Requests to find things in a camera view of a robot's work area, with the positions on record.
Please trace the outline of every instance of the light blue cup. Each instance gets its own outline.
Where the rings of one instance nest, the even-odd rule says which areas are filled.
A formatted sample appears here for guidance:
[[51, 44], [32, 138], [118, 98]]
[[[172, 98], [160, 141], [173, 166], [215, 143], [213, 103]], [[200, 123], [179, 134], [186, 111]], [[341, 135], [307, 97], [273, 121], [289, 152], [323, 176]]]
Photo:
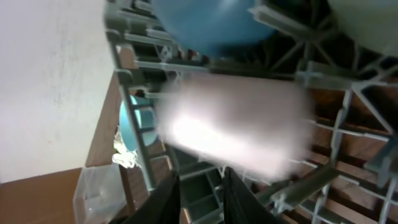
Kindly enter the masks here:
[[[134, 105], [148, 105], [150, 101], [145, 98], [139, 98], [136, 96], [130, 96], [130, 99]], [[154, 114], [152, 110], [135, 110], [135, 115], [138, 120], [140, 128], [153, 128], [155, 127]], [[138, 148], [136, 138], [132, 128], [130, 127], [129, 118], [127, 116], [126, 103], [122, 101], [119, 113], [119, 128], [122, 135], [124, 144], [129, 151], [135, 151]], [[145, 146], [149, 146], [157, 139], [155, 131], [149, 131], [141, 134], [144, 140]]]

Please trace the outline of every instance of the dishwasher rack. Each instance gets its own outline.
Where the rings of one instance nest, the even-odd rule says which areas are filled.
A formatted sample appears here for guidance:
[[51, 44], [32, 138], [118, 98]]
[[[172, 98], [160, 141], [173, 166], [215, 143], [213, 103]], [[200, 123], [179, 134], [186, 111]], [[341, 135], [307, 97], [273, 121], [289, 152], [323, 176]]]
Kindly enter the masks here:
[[[354, 45], [354, 55], [350, 68], [342, 67], [335, 62], [322, 47], [325, 40], [333, 40], [339, 35], [339, 31], [333, 23], [333, 15], [329, 14], [321, 19], [320, 8], [325, 7], [323, 1], [311, 1], [312, 11], [311, 23], [304, 24], [288, 16], [283, 10], [269, 4], [266, 1], [257, 1], [256, 5], [249, 11], [253, 14], [253, 19], [264, 23], [279, 31], [280, 38], [289, 37], [293, 41], [292, 47], [286, 51], [278, 60], [272, 62], [269, 55], [277, 49], [273, 48], [273, 40], [265, 41], [262, 45], [266, 53], [265, 59], [258, 57], [255, 53], [245, 62], [234, 60], [233, 58], [220, 60], [204, 60], [204, 55], [195, 53], [190, 57], [192, 51], [179, 45], [161, 27], [160, 22], [153, 15], [150, 4], [143, 0], [115, 1], [107, 2], [105, 24], [106, 35], [115, 64], [115, 74], [119, 78], [120, 94], [127, 105], [129, 120], [134, 135], [138, 143], [137, 153], [139, 162], [142, 166], [142, 173], [147, 190], [150, 192], [156, 188], [154, 174], [150, 166], [150, 161], [159, 158], [169, 158], [175, 170], [180, 171], [181, 180], [189, 179], [198, 175], [207, 174], [209, 171], [217, 170], [222, 176], [222, 167], [215, 167], [206, 162], [198, 162], [189, 170], [181, 172], [176, 150], [173, 147], [164, 145], [166, 150], [154, 156], [148, 155], [146, 147], [141, 138], [145, 131], [153, 129], [139, 129], [134, 110], [144, 110], [154, 105], [132, 104], [129, 97], [130, 90], [144, 90], [148, 98], [167, 97], [159, 93], [159, 87], [164, 80], [158, 78], [159, 74], [167, 77], [168, 80], [178, 82], [181, 78], [189, 77], [191, 73], [222, 73], [227, 75], [240, 75], [249, 77], [273, 78], [281, 80], [291, 80], [301, 83], [308, 88], [319, 88], [327, 90], [339, 90], [345, 92], [343, 106], [339, 110], [334, 123], [319, 121], [308, 121], [319, 128], [333, 131], [330, 147], [330, 162], [326, 165], [306, 159], [296, 161], [314, 168], [311, 175], [303, 180], [291, 182], [263, 183], [269, 184], [265, 192], [257, 194], [257, 198], [264, 205], [274, 202], [272, 213], [280, 215], [286, 210], [293, 210], [300, 207], [312, 216], [312, 223], [352, 223], [340, 215], [325, 208], [328, 197], [330, 183], [336, 179], [345, 179], [357, 185], [362, 191], [371, 194], [384, 201], [379, 223], [392, 223], [388, 219], [389, 207], [398, 205], [398, 194], [396, 192], [398, 169], [396, 164], [398, 138], [396, 131], [387, 119], [363, 94], [363, 90], [369, 86], [390, 86], [398, 88], [397, 83], [384, 82], [383, 79], [398, 71], [398, 65], [389, 68], [381, 66], [393, 60], [387, 55], [378, 55], [377, 58], [366, 65], [359, 66], [361, 57], [366, 52], [358, 44]], [[126, 69], [121, 65], [118, 55], [118, 48], [129, 48], [134, 52], [134, 63], [139, 69]], [[320, 62], [315, 52], [321, 55], [323, 61]], [[296, 64], [293, 72], [280, 72], [279, 68], [291, 58], [299, 55], [300, 60]], [[368, 78], [370, 72], [374, 72], [372, 78]], [[357, 95], [374, 117], [386, 129], [388, 134], [380, 134], [361, 128], [347, 128], [343, 125], [348, 114], [349, 106], [353, 95]], [[341, 145], [343, 134], [353, 136], [363, 136], [385, 141], [387, 144], [364, 168], [379, 175], [377, 184], [360, 179], [336, 169], [337, 157]], [[213, 194], [216, 195], [218, 186], [212, 185]], [[309, 200], [312, 195], [320, 192], [315, 201]], [[205, 215], [202, 219], [195, 220], [193, 223], [215, 223], [222, 217], [222, 202], [217, 198], [218, 209]]]

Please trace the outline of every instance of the blue bowl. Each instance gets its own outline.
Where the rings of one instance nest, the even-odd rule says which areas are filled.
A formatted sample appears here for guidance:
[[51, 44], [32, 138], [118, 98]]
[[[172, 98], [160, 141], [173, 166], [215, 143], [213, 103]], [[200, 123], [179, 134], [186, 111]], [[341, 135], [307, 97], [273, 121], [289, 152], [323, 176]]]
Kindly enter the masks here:
[[151, 0], [163, 28], [182, 46], [209, 57], [242, 53], [275, 30], [248, 11], [254, 0]]
[[[139, 98], [136, 96], [130, 96], [131, 101], [134, 105], [147, 105], [150, 103], [148, 99]], [[138, 120], [140, 128], [153, 128], [155, 127], [154, 114], [152, 110], [135, 110], [134, 114]], [[122, 101], [119, 113], [119, 128], [124, 144], [129, 151], [135, 151], [138, 146], [134, 133], [130, 127], [129, 118], [127, 116], [127, 109], [125, 102]], [[149, 146], [157, 139], [157, 133], [155, 131], [149, 131], [142, 134], [145, 146]]]

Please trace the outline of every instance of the white wall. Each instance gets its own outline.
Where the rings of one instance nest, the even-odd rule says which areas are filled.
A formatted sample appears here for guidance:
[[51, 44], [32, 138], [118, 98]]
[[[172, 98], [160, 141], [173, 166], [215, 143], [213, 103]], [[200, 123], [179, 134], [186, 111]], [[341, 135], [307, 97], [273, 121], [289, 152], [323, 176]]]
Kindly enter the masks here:
[[113, 70], [103, 3], [0, 1], [0, 182], [84, 165]]

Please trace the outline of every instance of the clear plastic container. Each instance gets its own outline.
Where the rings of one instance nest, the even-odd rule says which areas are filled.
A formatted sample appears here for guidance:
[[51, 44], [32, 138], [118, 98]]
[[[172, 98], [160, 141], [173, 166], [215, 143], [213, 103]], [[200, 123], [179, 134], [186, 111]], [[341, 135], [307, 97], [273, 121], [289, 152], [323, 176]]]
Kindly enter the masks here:
[[108, 223], [125, 205], [117, 164], [81, 170], [73, 197], [76, 224]]

